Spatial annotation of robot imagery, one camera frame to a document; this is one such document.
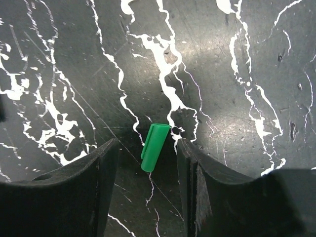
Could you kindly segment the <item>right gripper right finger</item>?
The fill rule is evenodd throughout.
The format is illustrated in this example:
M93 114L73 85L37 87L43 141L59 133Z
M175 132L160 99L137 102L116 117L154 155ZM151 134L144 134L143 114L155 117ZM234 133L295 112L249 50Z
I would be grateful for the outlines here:
M313 237L316 172L279 169L251 178L177 145L177 168L187 237Z

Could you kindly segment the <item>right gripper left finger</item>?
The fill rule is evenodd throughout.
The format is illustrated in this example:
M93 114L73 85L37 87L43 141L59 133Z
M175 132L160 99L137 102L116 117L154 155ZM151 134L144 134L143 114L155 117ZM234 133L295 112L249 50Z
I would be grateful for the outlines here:
M118 166L119 142L33 180L0 185L3 237L102 237Z

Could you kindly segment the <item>green pen cap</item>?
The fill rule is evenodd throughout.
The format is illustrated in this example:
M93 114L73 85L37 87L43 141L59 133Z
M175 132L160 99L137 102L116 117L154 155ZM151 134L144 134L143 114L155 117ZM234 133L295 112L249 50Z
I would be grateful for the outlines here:
M141 152L141 168L145 172L152 172L170 130L170 125L163 123L151 124L145 145Z

